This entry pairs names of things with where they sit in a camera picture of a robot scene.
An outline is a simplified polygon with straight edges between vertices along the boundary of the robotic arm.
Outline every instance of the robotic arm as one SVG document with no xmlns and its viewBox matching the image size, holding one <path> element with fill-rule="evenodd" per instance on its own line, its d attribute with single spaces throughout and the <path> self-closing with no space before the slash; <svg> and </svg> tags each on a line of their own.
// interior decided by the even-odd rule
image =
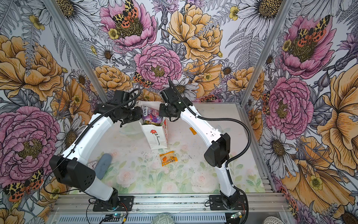
<svg viewBox="0 0 358 224">
<path fill-rule="evenodd" d="M 165 104 L 160 105 L 159 115 L 169 117 L 170 121 L 173 117 L 176 120 L 182 118 L 204 140 L 208 147 L 204 157 L 211 166 L 215 167 L 223 204 L 227 209 L 233 208 L 240 197 L 240 190 L 233 185 L 227 167 L 230 136 L 227 133 L 220 133 L 207 121 L 200 119 L 201 116 L 192 103 L 187 98 L 178 96 L 174 92 L 176 89 L 171 81 L 169 83 L 171 87 L 161 92 Z M 133 106 L 119 106 L 123 104 L 122 102 L 130 101 L 130 94 L 116 91 L 113 100 L 98 105 L 88 127 L 77 140 L 61 156 L 53 156 L 50 160 L 50 166 L 58 182 L 78 188 L 114 210 L 119 205 L 118 191 L 99 180 L 95 171 L 86 164 L 100 138 L 113 123 L 120 121 L 122 126 L 141 119 L 140 107 L 133 108 L 135 100 Z"/>
</svg>

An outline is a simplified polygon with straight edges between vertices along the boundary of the white arm segment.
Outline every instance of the white arm segment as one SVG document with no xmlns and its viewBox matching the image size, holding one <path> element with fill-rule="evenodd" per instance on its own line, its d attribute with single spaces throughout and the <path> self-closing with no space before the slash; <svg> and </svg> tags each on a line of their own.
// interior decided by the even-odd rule
<svg viewBox="0 0 358 224">
<path fill-rule="evenodd" d="M 194 106 L 189 107 L 192 111 L 200 116 L 199 112 Z M 194 130 L 204 140 L 207 147 L 212 145 L 212 141 L 216 141 L 221 137 L 221 132 L 219 132 L 217 129 L 214 129 L 206 120 L 202 120 L 194 116 L 190 111 L 188 111 L 187 108 L 185 108 L 184 112 L 180 114 L 180 118 L 182 118 L 192 128 L 194 128 Z M 221 168 L 216 166 L 215 171 L 219 179 L 221 192 L 229 197 L 236 192 L 236 189 L 233 188 L 233 185 L 230 184 L 229 176 L 227 175 L 225 168 L 226 162 L 223 163 Z"/>
<path fill-rule="evenodd" d="M 101 114 L 94 114 L 90 120 L 90 123 L 96 119 Z M 77 158 L 79 163 L 86 165 L 88 163 L 88 159 L 90 155 L 102 138 L 104 133 L 113 125 L 113 121 L 109 117 L 100 118 L 94 126 L 85 134 L 85 136 L 81 139 L 81 141 L 77 144 L 74 153 L 71 153 L 67 158 L 73 159 Z M 63 152 L 64 156 L 67 156 L 70 151 L 74 148 L 74 143 Z M 85 192 L 89 195 L 92 195 L 98 199 L 103 201 L 107 201 L 112 193 L 113 188 L 104 184 L 100 179 L 95 177 L 93 183 L 85 190 Z"/>
</svg>

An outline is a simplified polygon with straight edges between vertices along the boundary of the table top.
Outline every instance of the table top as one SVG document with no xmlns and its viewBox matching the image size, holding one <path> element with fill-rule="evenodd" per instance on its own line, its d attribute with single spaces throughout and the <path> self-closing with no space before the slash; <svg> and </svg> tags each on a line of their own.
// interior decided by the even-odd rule
<svg viewBox="0 0 358 224">
<path fill-rule="evenodd" d="M 235 104 L 195 104 L 202 116 L 240 119 Z M 230 157 L 243 150 L 247 137 L 243 127 L 229 121 L 210 124 L 231 137 Z M 102 181 L 119 194 L 219 193 L 215 170 L 204 159 L 207 150 L 198 134 L 179 119 L 168 122 L 168 148 L 151 150 L 143 133 L 124 135 L 115 123 L 101 138 L 90 156 L 93 168 L 101 155 L 112 155 Z M 159 154 L 175 151 L 177 162 L 164 167 Z M 251 149 L 229 164 L 234 184 L 245 192 L 265 192 Z"/>
</svg>

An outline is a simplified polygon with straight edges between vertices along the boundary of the orange snack package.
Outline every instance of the orange snack package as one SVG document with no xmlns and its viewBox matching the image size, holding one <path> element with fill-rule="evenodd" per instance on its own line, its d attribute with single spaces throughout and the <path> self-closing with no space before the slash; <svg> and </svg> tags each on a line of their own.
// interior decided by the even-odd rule
<svg viewBox="0 0 358 224">
<path fill-rule="evenodd" d="M 171 162 L 176 162 L 178 159 L 175 156 L 174 151 L 160 154 L 161 166 L 165 166 Z"/>
</svg>

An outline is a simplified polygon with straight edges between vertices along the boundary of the purple snack bag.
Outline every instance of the purple snack bag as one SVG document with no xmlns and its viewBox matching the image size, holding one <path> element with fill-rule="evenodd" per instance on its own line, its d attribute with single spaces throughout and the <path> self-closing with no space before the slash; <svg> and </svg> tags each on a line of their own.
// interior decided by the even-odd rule
<svg viewBox="0 0 358 224">
<path fill-rule="evenodd" d="M 163 117 L 159 116 L 159 111 L 147 106 L 141 106 L 144 124 L 153 124 L 160 126 Z"/>
</svg>

